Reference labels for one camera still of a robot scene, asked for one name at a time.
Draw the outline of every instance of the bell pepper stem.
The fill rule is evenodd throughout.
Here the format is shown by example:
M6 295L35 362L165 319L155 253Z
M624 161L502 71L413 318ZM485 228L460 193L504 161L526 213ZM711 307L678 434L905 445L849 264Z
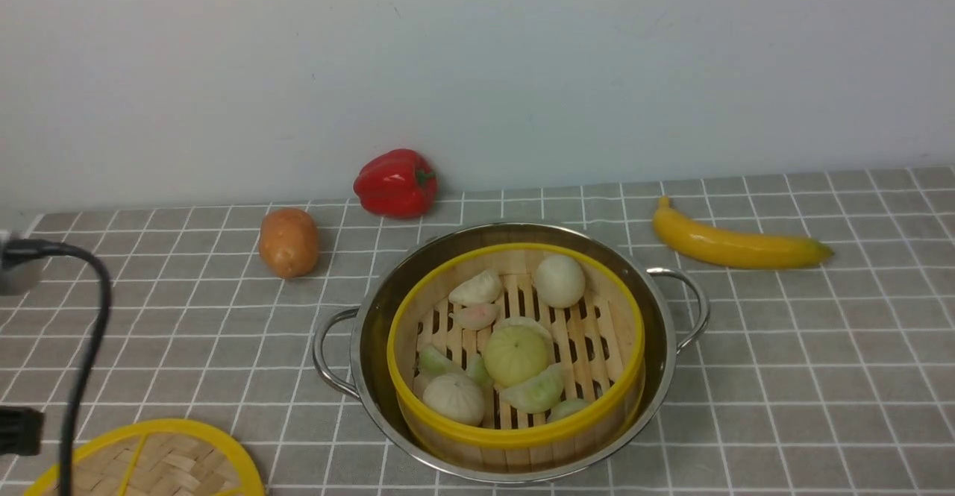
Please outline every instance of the bell pepper stem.
M422 170L422 169L415 170L415 177L416 177L416 179L417 179L417 182L419 182L420 186L424 186L424 183L425 183L427 180L429 180L429 179L434 179L434 172L433 172L433 171L425 171L425 170Z

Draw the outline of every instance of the gray checkered tablecloth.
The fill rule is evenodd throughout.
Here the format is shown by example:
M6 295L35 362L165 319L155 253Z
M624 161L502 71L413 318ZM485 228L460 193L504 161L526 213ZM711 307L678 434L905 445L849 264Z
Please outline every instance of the gray checkered tablecloth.
M661 192L697 219L814 236L821 269L727 271L673 254L651 228ZM274 207L321 228L310 276L282 281L256 255ZM553 486L473 486L417 465L307 357L318 319L355 305L405 248L462 223L546 218L586 228L646 266L691 271L713 322L679 359L668 400L610 461ZM355 200L48 214L34 236L82 245L116 278L81 439L187 417L232 432L273 495L955 494L955 171L887 169L445 195L423 219ZM48 414L44 452L0 458L0 496L54 461L81 340L98 305L57 259L24 298L0 299L0 404ZM692 300L661 281L677 328ZM330 342L348 373L348 329Z

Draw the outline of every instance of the food item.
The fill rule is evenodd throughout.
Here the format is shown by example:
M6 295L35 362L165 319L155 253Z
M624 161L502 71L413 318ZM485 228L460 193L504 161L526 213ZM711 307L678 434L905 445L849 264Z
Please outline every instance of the food item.
M492 380L490 374L487 373L484 358L480 354L475 354L473 359L468 361L468 369L465 371L465 374L482 389L487 390L487 388L494 385L494 380Z
M698 261L738 269L797 269L821 264L832 248L808 237L719 230L693 221L660 198L654 230L670 248Z
M259 231L259 255L279 278L311 272L318 262L318 228L310 214L282 208L266 214Z
M551 343L554 342L554 337L549 332L547 332L547 329L543 327L542 324L540 324L539 322L536 322L536 320L531 319L530 317L521 317L521 316L507 317L506 319L498 323L498 330L502 328L507 328L509 326L525 326L531 330L534 330L534 333L542 337L542 339L547 342L547 345L550 345Z
M451 313L451 318L457 321L464 330L480 330L487 328L501 314L501 306L494 304L475 304L461 308Z
M501 296L501 279L498 272L494 269L487 269L477 276L456 286L454 291L448 295L448 300L452 304L461 306L474 306L475 304L488 304L494 302Z
M434 378L424 389L421 401L460 424L479 425L484 419L484 393L464 374L446 373Z
M569 308L583 297L583 269L567 255L557 254L540 262L534 273L538 298L551 308Z
M526 326L498 328L484 345L484 367L495 383L523 383L545 370L551 346Z
M547 412L560 402L563 393L563 370L559 363L551 364L524 383L501 392L501 400L527 414Z
M433 345L428 345L421 349L419 353L419 371L426 377L435 378L447 373L464 374L464 370L448 360L444 354L441 354Z
M577 414L577 412L582 411L588 406L590 406L590 401L582 400L582 398L571 398L571 400L561 401L554 405L554 408L550 409L547 422L553 424L554 421L560 421L569 415Z
M395 149L365 164L352 189L371 214L415 218L434 203L437 179L421 155Z

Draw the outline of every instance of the woven bamboo lid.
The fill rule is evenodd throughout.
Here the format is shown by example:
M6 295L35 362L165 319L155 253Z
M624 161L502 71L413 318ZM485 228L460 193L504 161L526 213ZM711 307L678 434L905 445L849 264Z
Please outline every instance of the woven bamboo lid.
M26 496L55 496L57 469ZM128 425L75 453L75 496L264 496L262 480L239 442L188 420Z

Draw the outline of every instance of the stainless steel pot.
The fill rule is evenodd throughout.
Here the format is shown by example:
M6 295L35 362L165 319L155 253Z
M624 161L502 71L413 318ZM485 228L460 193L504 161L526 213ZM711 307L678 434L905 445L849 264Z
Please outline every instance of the stainless steel pot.
M640 404L641 413L631 428L616 441L607 442L607 445L599 451L567 465L522 473L461 468L419 448L405 424L395 397L395 385L389 377L385 360L385 347L388 344L392 317L395 316L395 311L405 295L424 275L454 256L488 245L521 242L561 245L564 248L583 252L614 271L633 292L634 298L640 305L645 334L647 334L645 348L647 383L645 383ZM697 298L699 315L695 325L686 337L679 341L673 330L673 320L669 315L666 299L652 279L660 276L675 278L686 283ZM331 327L352 318L357 319L351 332L351 374L354 376L354 384L347 383L337 374L332 373L323 353L323 341ZM413 458L431 468L472 481L499 485L524 485L553 481L583 470L594 462L606 459L637 436L664 401L673 377L676 356L695 342L700 333L706 329L709 321L710 303L703 294L702 286L685 272L673 271L673 269L643 269L630 256L620 254L608 245L566 227L536 222L498 221L466 225L409 251L401 262L378 279L360 307L343 310L319 324L313 336L313 362L322 380L335 390L361 401L375 424L385 432L386 437Z

